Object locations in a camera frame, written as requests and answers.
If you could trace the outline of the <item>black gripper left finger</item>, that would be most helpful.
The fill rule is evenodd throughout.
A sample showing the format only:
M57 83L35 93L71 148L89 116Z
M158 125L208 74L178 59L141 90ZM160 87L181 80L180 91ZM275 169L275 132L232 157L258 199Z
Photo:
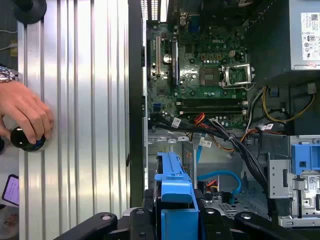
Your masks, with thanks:
M141 207L132 207L118 218L100 212L58 236L57 240L155 240L154 190L147 189Z

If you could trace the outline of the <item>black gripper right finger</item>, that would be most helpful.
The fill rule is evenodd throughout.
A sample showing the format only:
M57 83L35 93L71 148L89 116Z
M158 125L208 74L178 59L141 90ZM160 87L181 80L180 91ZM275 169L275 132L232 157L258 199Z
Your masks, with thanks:
M250 211L235 214L233 219L217 208L205 207L205 196L195 190L199 207L200 240L305 240L298 232L288 230Z

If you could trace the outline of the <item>person's hand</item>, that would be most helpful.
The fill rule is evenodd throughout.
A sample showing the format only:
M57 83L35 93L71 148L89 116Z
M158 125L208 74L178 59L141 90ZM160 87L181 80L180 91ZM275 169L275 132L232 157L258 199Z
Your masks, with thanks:
M34 144L43 136L49 140L54 126L50 108L29 88L15 80L0 84L0 117L10 117Z

